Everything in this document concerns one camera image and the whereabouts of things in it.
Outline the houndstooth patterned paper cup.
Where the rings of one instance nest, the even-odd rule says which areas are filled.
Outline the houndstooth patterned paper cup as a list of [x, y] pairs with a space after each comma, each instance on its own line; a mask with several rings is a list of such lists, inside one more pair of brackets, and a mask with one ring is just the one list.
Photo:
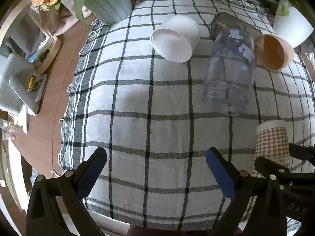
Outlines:
[[255, 159], [258, 157], [290, 169], [288, 134], [283, 120], [273, 120], [257, 126]]

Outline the white paper cup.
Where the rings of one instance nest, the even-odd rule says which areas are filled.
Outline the white paper cup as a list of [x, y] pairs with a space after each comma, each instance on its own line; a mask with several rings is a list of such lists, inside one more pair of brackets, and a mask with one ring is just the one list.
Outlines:
[[153, 49], [163, 58], [176, 63], [190, 60], [199, 40], [199, 25], [184, 15], [171, 17], [150, 36]]

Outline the clear plastic packet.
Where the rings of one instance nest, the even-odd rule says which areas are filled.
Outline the clear plastic packet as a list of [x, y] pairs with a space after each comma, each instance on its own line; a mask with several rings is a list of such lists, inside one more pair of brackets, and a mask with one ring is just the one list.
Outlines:
[[7, 120], [0, 119], [2, 140], [15, 140], [19, 133], [19, 129]]

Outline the white desk fan device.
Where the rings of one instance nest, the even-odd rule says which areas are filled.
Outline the white desk fan device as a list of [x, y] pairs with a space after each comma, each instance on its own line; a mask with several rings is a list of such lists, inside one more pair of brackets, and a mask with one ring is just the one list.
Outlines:
[[11, 53], [7, 58], [1, 57], [1, 110], [19, 114], [25, 105], [29, 115], [38, 114], [47, 75], [36, 77], [35, 82], [40, 84], [39, 87], [28, 92], [29, 82], [34, 75], [34, 65], [20, 55]]

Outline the orange paper cup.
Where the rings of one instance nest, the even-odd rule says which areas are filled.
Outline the orange paper cup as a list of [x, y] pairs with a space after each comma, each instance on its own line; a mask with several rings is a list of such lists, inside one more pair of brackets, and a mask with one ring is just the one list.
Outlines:
[[285, 40], [265, 34], [256, 44], [257, 61], [269, 71], [280, 71], [294, 60], [294, 49]]

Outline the dark green glass cup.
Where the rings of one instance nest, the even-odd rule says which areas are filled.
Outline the dark green glass cup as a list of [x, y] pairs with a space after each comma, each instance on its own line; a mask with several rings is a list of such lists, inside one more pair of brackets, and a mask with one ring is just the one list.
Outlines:
[[225, 27], [237, 27], [246, 30], [254, 38], [254, 40], [258, 40], [258, 38], [262, 35], [260, 30], [254, 28], [249, 23], [246, 23], [226, 12], [220, 12], [213, 18], [210, 37], [215, 40], [220, 31]]

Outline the light blue ribbed vase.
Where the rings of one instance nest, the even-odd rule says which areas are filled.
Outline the light blue ribbed vase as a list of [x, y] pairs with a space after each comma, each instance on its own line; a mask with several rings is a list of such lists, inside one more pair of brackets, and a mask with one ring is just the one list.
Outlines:
[[105, 25], [118, 23], [132, 12], [131, 0], [85, 0], [84, 6]]

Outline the green potted plant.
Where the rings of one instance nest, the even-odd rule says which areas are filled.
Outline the green potted plant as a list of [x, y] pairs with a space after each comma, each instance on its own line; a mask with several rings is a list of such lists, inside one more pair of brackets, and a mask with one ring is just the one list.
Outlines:
[[280, 0], [280, 15], [281, 16], [289, 16], [289, 8], [295, 7], [297, 8], [299, 6], [299, 3], [297, 0]]

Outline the beige pink curtain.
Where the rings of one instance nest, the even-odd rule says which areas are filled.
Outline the beige pink curtain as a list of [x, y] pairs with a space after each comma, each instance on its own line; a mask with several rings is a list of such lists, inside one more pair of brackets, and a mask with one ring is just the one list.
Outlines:
[[41, 26], [51, 36], [59, 36], [70, 30], [79, 19], [75, 17], [74, 0], [61, 0], [60, 8], [50, 12], [31, 11], [40, 21]]

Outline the checkered grey white tablecloth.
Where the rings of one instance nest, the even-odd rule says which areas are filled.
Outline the checkered grey white tablecloth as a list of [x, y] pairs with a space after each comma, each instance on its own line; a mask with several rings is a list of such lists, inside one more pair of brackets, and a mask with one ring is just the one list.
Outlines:
[[[60, 150], [63, 171], [76, 169], [98, 147], [107, 152], [83, 199], [86, 208], [152, 229], [210, 229], [230, 202], [206, 164], [208, 148], [252, 171], [256, 128], [277, 119], [291, 143], [314, 145], [314, 84], [299, 56], [281, 71], [257, 67], [242, 114], [230, 116], [203, 101], [210, 27], [220, 12], [273, 33], [273, 14], [255, 0], [134, 0], [126, 19], [93, 22], [69, 90]], [[186, 63], [162, 58], [150, 42], [152, 31], [175, 15], [192, 18], [201, 33]]]

